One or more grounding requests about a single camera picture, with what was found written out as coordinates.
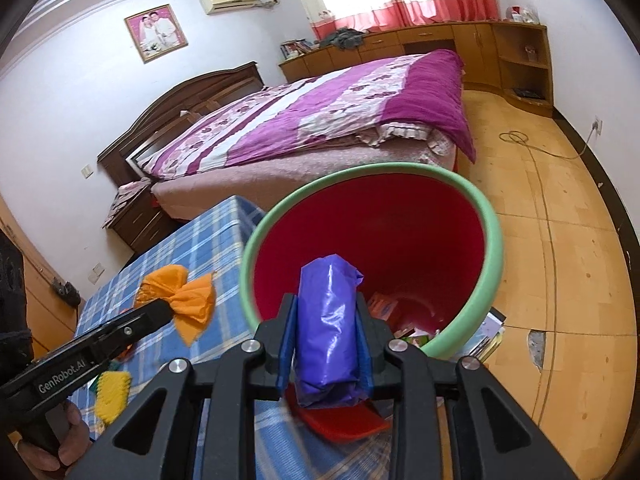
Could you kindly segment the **person's left hand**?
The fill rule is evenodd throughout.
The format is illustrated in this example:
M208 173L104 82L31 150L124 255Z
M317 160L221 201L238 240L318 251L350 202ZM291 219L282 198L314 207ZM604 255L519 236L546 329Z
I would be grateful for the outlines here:
M78 407L73 402L65 401L64 410L70 430L62 441L58 454L51 455L24 440L18 440L14 445L23 462L37 479L52 479L52 474L62 466L72 468L92 445L89 427L82 419Z

